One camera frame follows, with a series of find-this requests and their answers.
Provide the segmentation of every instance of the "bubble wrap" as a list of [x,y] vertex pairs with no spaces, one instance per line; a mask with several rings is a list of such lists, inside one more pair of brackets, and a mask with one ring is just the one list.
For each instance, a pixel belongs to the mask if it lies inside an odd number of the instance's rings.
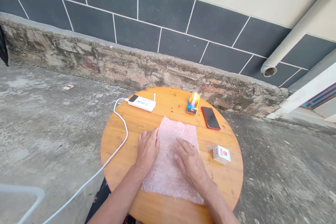
[[189,141],[199,151],[196,127],[164,117],[157,135],[160,140],[160,152],[151,171],[142,183],[142,190],[203,204],[202,197],[183,178],[174,159],[175,147],[173,143],[176,142],[176,138]]

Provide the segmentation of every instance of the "drainpipe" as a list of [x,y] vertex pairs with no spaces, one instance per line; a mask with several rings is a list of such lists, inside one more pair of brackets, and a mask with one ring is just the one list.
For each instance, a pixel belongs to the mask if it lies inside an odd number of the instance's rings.
[[301,18],[293,30],[275,49],[270,57],[261,67],[261,73],[265,77],[271,77],[277,72],[277,64],[289,53],[289,51],[303,38],[307,33],[310,24],[324,10],[332,0],[317,0],[308,12]]

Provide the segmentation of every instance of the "phone screen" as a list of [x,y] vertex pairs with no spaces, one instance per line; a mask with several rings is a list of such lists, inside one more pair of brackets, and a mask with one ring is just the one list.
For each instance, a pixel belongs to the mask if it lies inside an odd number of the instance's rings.
[[214,111],[212,108],[202,107],[205,121],[208,125],[208,128],[220,129],[217,119],[215,117]]

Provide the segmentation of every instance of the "tiled wall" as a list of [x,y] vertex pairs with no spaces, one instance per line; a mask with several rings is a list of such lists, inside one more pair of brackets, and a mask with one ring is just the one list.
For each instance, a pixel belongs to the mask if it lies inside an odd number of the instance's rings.
[[266,78],[260,67],[290,29],[198,0],[0,0],[0,11],[285,88],[336,48],[305,35]]

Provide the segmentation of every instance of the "stone wall base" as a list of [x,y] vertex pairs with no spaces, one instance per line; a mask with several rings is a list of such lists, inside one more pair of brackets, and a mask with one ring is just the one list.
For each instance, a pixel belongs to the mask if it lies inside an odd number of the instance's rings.
[[169,86],[197,91],[215,107],[264,117],[279,108],[286,89],[171,56],[123,47],[0,13],[9,60],[142,90]]

